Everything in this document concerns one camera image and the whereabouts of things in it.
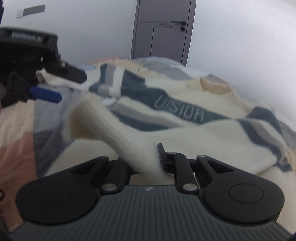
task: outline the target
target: metal screw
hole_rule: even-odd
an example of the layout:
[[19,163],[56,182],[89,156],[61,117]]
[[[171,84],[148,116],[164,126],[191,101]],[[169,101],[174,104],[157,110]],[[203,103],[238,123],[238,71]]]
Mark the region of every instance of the metal screw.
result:
[[117,186],[113,183],[106,183],[103,185],[103,190],[106,192],[112,192],[116,190]]
[[60,68],[65,68],[65,67],[66,67],[66,62],[62,61],[61,64],[60,64]]
[[186,183],[183,185],[183,189],[185,191],[195,191],[198,189],[198,186],[196,186],[194,183]]

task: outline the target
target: circular pad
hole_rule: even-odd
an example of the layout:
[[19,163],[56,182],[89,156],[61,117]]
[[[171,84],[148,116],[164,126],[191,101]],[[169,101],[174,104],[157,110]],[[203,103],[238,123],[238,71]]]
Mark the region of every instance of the circular pad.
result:
[[66,186],[49,185],[37,192],[37,198],[40,202],[46,204],[58,204],[67,201],[71,194],[71,189]]
[[263,198],[261,188],[252,184],[237,184],[230,188],[229,196],[241,203],[255,203]]
[[31,222],[57,225],[86,215],[97,194],[82,175],[52,175],[23,186],[16,196],[22,217]]

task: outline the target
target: black device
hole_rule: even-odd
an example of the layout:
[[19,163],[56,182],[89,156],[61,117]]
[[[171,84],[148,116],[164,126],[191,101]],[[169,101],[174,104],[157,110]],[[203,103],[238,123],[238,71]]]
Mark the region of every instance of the black device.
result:
[[277,185],[205,155],[193,160],[166,153],[162,144],[157,147],[163,170],[174,174],[175,185],[129,185],[133,169],[120,158],[101,156],[23,186],[16,205],[24,224],[10,239],[291,238],[276,223],[284,205]]
[[86,81],[84,71],[61,60],[58,37],[20,28],[0,28],[0,100],[2,107],[34,99],[30,88],[38,84],[36,71],[77,82]]
[[3,12],[4,12],[3,1],[0,0],[0,24],[3,16]]

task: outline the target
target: striped blanket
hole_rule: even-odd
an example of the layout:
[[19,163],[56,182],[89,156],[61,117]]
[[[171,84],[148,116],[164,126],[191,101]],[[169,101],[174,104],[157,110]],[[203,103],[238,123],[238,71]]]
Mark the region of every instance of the striped blanket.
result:
[[111,60],[84,69],[88,79],[82,85],[43,73],[51,85],[44,87],[62,94],[58,104],[37,100],[1,110],[0,188],[5,198],[0,220],[8,231],[22,223],[15,195],[24,184],[98,155],[116,158],[102,143],[62,138],[65,116],[85,91],[100,95],[121,122],[147,132],[167,151],[188,158],[206,154],[254,174],[271,167],[283,174],[295,170],[292,129],[273,110],[246,102],[212,75],[167,60]]

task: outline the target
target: blue handle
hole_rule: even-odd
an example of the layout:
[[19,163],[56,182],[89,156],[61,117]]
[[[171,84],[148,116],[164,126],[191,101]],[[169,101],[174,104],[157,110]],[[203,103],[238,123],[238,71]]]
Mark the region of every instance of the blue handle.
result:
[[59,103],[62,100],[62,96],[60,93],[43,89],[37,86],[30,87],[30,93],[35,99],[47,100],[53,103]]

